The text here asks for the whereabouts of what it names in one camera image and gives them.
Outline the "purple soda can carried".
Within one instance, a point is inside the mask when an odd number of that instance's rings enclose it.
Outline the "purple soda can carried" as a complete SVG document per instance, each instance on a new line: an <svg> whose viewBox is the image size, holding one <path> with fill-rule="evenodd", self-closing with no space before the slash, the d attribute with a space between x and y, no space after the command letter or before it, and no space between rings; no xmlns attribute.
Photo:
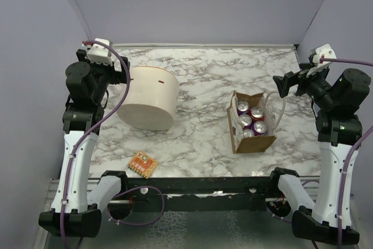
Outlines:
<svg viewBox="0 0 373 249"><path fill-rule="evenodd" d="M238 115L248 114L249 110L250 110L250 105L247 101L245 100L237 101L237 114Z"/></svg>

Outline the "purple soda can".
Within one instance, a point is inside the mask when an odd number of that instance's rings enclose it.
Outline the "purple soda can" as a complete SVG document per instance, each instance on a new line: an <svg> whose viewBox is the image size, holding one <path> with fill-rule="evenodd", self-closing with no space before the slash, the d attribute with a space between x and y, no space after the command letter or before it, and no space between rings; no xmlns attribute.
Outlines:
<svg viewBox="0 0 373 249"><path fill-rule="evenodd" d="M239 115L239 120L241 121L245 129L251 129L252 118L248 114Z"/></svg>
<svg viewBox="0 0 373 249"><path fill-rule="evenodd" d="M255 121L252 124L252 130L256 136L266 135L268 132L268 126L264 121Z"/></svg>

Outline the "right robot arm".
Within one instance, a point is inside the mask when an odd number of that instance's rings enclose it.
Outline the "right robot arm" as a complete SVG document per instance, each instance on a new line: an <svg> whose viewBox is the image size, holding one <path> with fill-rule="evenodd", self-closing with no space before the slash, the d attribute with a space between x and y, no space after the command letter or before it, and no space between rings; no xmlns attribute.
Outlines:
<svg viewBox="0 0 373 249"><path fill-rule="evenodd" d="M274 76L280 97L292 86L296 95L307 94L319 107L316 130L321 152L321 173L316 200L312 200L294 170L275 168L268 182L274 197L282 195L293 211L291 226L298 238L338 247L358 244L360 234L352 228L350 190L358 148L365 139L356 115L370 92L371 78L359 69L343 71L334 85L326 81L328 69L313 75L308 70Z"/></svg>

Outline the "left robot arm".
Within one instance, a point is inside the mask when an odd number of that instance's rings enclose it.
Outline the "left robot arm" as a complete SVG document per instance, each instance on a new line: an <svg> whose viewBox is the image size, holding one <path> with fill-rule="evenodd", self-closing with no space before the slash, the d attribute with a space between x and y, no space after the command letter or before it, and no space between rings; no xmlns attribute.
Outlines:
<svg viewBox="0 0 373 249"><path fill-rule="evenodd" d="M129 62L123 57L115 70L112 52L98 45L77 50L78 61L65 71L69 91L62 117L64 160L51 209L39 215L39 225L53 236L96 237L102 213L111 199L125 198L129 191L123 171L106 171L88 190L90 161L101 123L108 119L101 102L109 85L129 82Z"/></svg>

